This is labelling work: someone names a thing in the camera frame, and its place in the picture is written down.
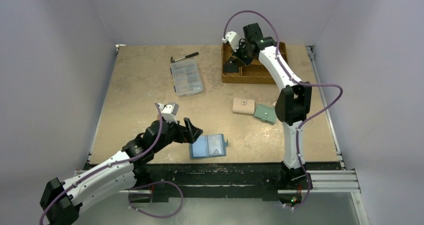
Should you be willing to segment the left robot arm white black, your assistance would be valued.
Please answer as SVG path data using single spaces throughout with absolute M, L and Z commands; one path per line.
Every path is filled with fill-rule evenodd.
M 71 225 L 89 206 L 121 190 L 151 187 L 154 180 L 145 165 L 155 154 L 171 143 L 192 144 L 203 133 L 189 118 L 183 121 L 156 120 L 104 162 L 73 178 L 50 180 L 40 199 L 39 224 L 47 219 L 51 225 Z

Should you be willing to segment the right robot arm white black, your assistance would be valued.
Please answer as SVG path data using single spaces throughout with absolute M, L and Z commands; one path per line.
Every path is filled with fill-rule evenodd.
M 272 37 L 264 37 L 258 23 L 243 27 L 244 36 L 226 31 L 222 42 L 230 45 L 235 63 L 248 66 L 257 59 L 270 73 L 279 89 L 274 107 L 284 132 L 284 158 L 281 180 L 295 181 L 306 176 L 303 155 L 303 123 L 310 112 L 312 88 L 310 83 L 301 85 L 299 77 L 291 70 L 281 55 L 279 43 Z

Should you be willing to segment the black VIP credit card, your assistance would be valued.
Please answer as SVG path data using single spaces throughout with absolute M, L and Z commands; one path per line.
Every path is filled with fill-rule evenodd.
M 225 63 L 222 66 L 222 72 L 223 73 L 239 73 L 240 69 L 236 64 L 229 62 L 229 63 Z

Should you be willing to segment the blue leather card holder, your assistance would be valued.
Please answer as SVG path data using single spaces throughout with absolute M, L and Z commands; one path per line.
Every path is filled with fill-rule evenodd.
M 223 134 L 201 135 L 189 145 L 189 156 L 193 159 L 225 157 L 228 140 Z

